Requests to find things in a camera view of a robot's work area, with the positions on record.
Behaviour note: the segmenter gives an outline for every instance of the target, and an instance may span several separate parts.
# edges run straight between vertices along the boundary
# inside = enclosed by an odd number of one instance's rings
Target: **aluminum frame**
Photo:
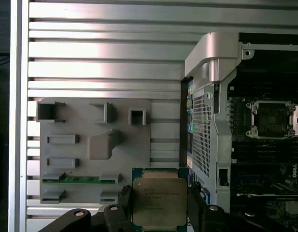
[[[185,77],[205,78],[203,84],[222,81],[241,62],[238,33],[213,32],[204,35],[184,62]],[[203,68],[208,69],[208,77]]]
[[[11,1],[8,231],[26,231],[28,0]]]

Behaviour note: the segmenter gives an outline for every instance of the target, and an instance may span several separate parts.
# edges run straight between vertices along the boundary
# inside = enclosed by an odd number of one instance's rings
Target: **electronic component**
[[[193,81],[188,83],[187,95],[187,165],[193,168],[193,132],[194,132],[194,99],[193,99]]]
[[[134,168],[137,231],[186,231],[188,169]]]
[[[207,34],[185,60],[196,90],[190,178],[226,212],[251,207],[297,232],[298,51],[249,36]]]
[[[48,184],[115,184],[114,180],[100,180],[99,177],[89,176],[66,176],[59,180],[43,180]]]
[[[295,105],[289,101],[255,101],[246,104],[251,109],[251,129],[246,136],[256,139],[283,139],[295,135],[290,117]]]

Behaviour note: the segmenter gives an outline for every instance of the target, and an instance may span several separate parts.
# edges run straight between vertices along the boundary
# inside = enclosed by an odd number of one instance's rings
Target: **green circuit board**
[[[91,176],[65,176],[59,180],[43,180],[49,184],[115,184],[114,180],[100,180],[99,177]]]

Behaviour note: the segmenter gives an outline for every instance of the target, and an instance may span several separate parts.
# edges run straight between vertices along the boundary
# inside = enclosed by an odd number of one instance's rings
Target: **metal side panel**
[[[45,97],[149,99],[151,167],[177,167],[180,66],[198,40],[213,31],[298,34],[298,2],[294,1],[92,3],[12,0],[10,232],[37,232],[69,207],[88,208],[31,204],[39,201],[36,101]]]
[[[216,204],[225,212],[230,211],[230,167],[231,167],[231,130],[227,121],[227,90],[228,84],[236,77],[233,70],[219,84],[219,113],[214,114],[216,132],[216,147],[213,152],[217,154],[216,163]],[[222,183],[220,174],[226,172],[226,183]]]
[[[213,121],[214,86],[205,86],[193,93],[193,171],[210,193],[210,204],[216,204],[216,143]]]

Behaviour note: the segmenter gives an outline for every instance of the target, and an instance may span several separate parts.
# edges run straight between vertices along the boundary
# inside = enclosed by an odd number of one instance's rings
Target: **round screw head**
[[[218,208],[216,206],[214,206],[214,205],[210,206],[209,209],[212,210],[212,211],[217,211],[218,210]]]
[[[80,212],[80,211],[79,211],[79,212],[76,212],[76,213],[75,213],[75,216],[79,217],[79,216],[82,216],[83,214],[84,214],[84,212]]]

